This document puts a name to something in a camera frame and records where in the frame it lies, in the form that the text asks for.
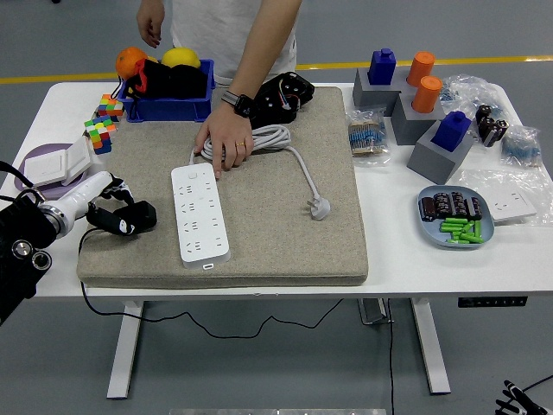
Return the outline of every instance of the white cable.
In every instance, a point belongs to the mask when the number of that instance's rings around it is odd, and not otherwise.
[[[311,214],[316,220],[323,219],[328,212],[330,212],[330,203],[328,200],[319,195],[302,156],[300,156],[300,153],[290,145],[292,143],[292,138],[289,129],[279,124],[266,125],[265,127],[253,130],[251,132],[251,136],[253,137],[252,152],[257,150],[288,150],[296,156],[298,162],[302,166],[303,174],[308,179],[309,186],[313,191],[313,200],[309,202],[309,205],[311,206]],[[210,137],[208,137],[204,143],[201,155],[208,160],[213,160],[213,146]],[[194,151],[190,154],[189,164],[194,164]]]

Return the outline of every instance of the rubik's cube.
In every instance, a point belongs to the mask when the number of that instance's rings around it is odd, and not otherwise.
[[[111,151],[111,134],[117,131],[109,115],[93,118],[85,122],[86,135],[92,141],[96,154]]]
[[[112,99],[109,93],[102,95],[100,105],[98,106],[97,113],[100,117],[107,115],[111,118],[111,121],[117,122],[123,115],[123,103]]]

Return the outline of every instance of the person's hand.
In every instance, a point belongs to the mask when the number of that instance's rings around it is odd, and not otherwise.
[[[162,39],[164,18],[163,0],[142,0],[137,12],[138,32],[152,48],[157,48]]]
[[[211,138],[213,146],[213,171],[217,179],[221,177],[223,165],[225,169],[239,166],[253,150],[250,120],[240,117],[226,102],[221,102],[200,127],[194,142],[194,153],[201,151],[207,137]]]

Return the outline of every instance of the plate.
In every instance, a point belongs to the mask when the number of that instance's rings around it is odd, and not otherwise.
[[[443,219],[436,219],[431,222],[427,222],[422,219],[419,207],[419,201],[423,197],[434,197],[436,193],[451,193],[460,192],[465,199],[469,197],[477,197],[480,201],[480,210],[482,211],[482,219],[480,220],[481,235],[484,240],[481,244],[451,244],[447,242],[447,239],[451,239],[451,233],[440,232],[440,225]],[[453,249],[476,249],[486,244],[493,236],[493,218],[490,215],[490,209],[488,208],[484,198],[470,188],[464,188],[462,186],[429,186],[424,188],[416,198],[416,211],[418,212],[419,222],[423,227],[424,233],[429,237],[431,242],[439,246],[446,246]]]
[[[31,157],[35,156],[41,156],[46,153],[50,153],[52,151],[57,150],[67,150],[69,147],[71,147],[70,143],[56,143],[56,144],[44,144],[36,147],[35,149],[32,149],[24,158],[19,166],[19,171],[24,174],[25,173],[25,160]],[[81,175],[77,176],[75,180],[73,180],[71,183],[69,183],[67,186],[62,186],[61,182],[55,182],[50,183],[45,186],[39,186],[38,189],[42,192],[44,197],[46,197],[49,200],[56,200],[60,199],[65,193],[67,193],[69,190],[80,184],[83,180],[86,179],[86,172],[82,173]],[[22,181],[19,180],[17,177],[14,179],[14,185],[16,186],[16,189],[19,191],[24,190],[27,188],[27,186],[24,186]]]

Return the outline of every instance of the purple tray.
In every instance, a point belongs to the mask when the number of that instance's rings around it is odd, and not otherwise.
[[[67,150],[69,147],[71,147],[71,144],[69,143],[56,143],[56,144],[44,144],[36,147],[35,149],[32,149],[24,158],[21,163],[21,166],[19,166],[19,171],[24,174],[25,173],[25,160],[31,157],[41,156],[43,154],[51,153],[52,151],[57,150]],[[44,197],[46,197],[49,200],[56,200],[60,199],[65,193],[67,193],[69,190],[80,184],[82,181],[86,179],[86,172],[82,173],[81,175],[77,176],[75,180],[73,180],[71,183],[69,183],[67,186],[63,186],[61,182],[55,182],[46,184],[44,186],[39,186],[38,189],[42,192]],[[18,190],[24,190],[27,188],[21,180],[19,180],[17,177],[14,180],[14,185]]]

